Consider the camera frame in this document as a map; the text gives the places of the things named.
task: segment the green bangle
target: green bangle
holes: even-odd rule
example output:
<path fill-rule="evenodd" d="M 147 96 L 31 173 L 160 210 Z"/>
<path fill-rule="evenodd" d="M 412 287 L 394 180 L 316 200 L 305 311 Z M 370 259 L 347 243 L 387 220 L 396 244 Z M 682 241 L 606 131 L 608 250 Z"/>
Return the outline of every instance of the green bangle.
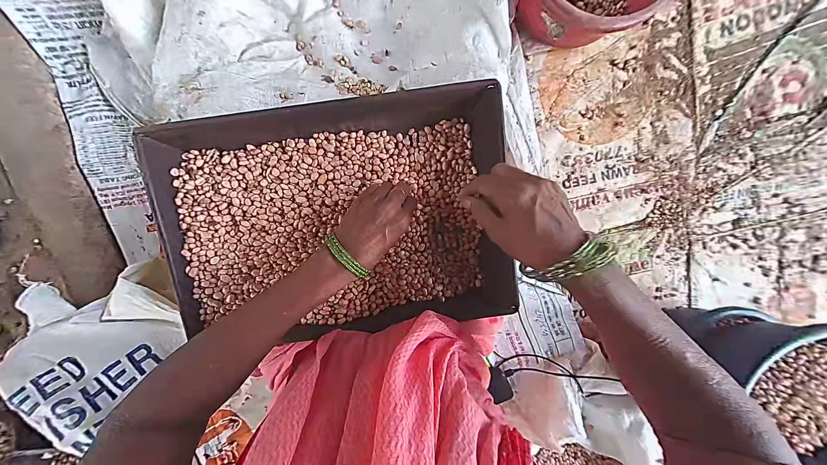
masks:
<path fill-rule="evenodd" d="M 564 281 L 583 276 L 598 268 L 609 265 L 617 256 L 613 243 L 589 232 L 589 238 L 566 260 L 545 270 L 534 270 L 520 263 L 519 270 L 527 278 L 538 281 Z"/>
<path fill-rule="evenodd" d="M 362 266 L 356 259 L 354 259 L 351 254 L 347 253 L 345 247 L 342 247 L 342 244 L 339 243 L 339 239 L 336 238 L 336 234 L 328 234 L 327 237 L 324 238 L 324 243 L 327 244 L 327 248 L 330 249 L 330 253 L 342 263 L 348 271 L 356 275 L 359 278 L 367 278 L 373 275 L 373 270 L 368 270 L 364 266 Z"/>

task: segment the dark brown tray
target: dark brown tray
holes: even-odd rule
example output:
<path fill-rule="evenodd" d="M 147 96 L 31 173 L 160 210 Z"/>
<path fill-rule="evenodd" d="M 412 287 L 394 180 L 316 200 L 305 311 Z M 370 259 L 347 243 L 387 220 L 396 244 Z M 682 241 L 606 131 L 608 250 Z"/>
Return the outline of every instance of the dark brown tray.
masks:
<path fill-rule="evenodd" d="M 237 150 L 246 144 L 259 146 L 268 141 L 306 138 L 325 131 L 407 132 L 411 127 L 421 128 L 453 117 L 463 117 L 471 124 L 474 163 L 480 173 L 490 173 L 494 165 L 504 161 L 502 95 L 495 79 L 136 129 L 141 171 L 159 225 L 161 244 L 167 252 L 187 336 L 192 338 L 203 329 L 203 324 L 198 318 L 198 303 L 192 297 L 192 279 L 184 271 L 187 261 L 181 256 L 183 236 L 175 212 L 175 189 L 170 175 L 170 168 L 180 162 L 182 152 L 207 148 Z M 284 339 L 291 342 L 316 339 L 337 328 L 373 333 L 413 318 L 426 309 L 460 321 L 516 312 L 519 297 L 514 262 L 485 235 L 480 246 L 483 275 L 480 288 L 445 302 L 434 300 L 396 305 L 376 316 L 347 324 L 299 324 L 290 329 Z"/>

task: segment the pink cloth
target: pink cloth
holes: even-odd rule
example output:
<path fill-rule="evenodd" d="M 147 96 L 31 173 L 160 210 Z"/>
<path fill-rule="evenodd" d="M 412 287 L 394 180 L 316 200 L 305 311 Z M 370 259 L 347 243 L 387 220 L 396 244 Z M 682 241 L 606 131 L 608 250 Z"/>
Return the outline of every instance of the pink cloth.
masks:
<path fill-rule="evenodd" d="M 273 348 L 259 368 L 274 397 L 244 465 L 494 464 L 515 450 L 530 463 L 486 389 L 481 354 L 500 323 L 428 311 L 381 333 Z"/>

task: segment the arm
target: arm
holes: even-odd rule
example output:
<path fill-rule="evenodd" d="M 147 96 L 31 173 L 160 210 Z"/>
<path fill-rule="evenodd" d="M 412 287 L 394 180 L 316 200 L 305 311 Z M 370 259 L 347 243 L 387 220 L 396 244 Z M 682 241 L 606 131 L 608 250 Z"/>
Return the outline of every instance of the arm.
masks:
<path fill-rule="evenodd" d="M 586 239 L 556 184 L 504 164 L 470 183 L 462 200 L 493 241 L 532 268 L 564 260 Z M 564 286 L 597 326 L 666 463 L 798 463 L 769 415 L 620 268 Z"/>
<path fill-rule="evenodd" d="M 372 268 L 408 230 L 405 183 L 372 185 L 342 218 L 340 243 Z M 84 464 L 190 463 L 210 415 L 310 310 L 352 275 L 326 247 L 170 355 L 106 419 Z"/>

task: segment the red bucket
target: red bucket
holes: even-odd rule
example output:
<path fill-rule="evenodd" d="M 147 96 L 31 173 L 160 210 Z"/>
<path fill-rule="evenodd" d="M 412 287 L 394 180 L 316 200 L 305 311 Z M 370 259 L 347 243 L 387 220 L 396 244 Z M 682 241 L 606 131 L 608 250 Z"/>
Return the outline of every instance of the red bucket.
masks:
<path fill-rule="evenodd" d="M 538 41 L 573 49 L 590 44 L 610 32 L 637 26 L 669 1 L 629 0 L 623 15 L 602 17 L 584 12 L 567 0 L 520 0 L 517 17 Z"/>

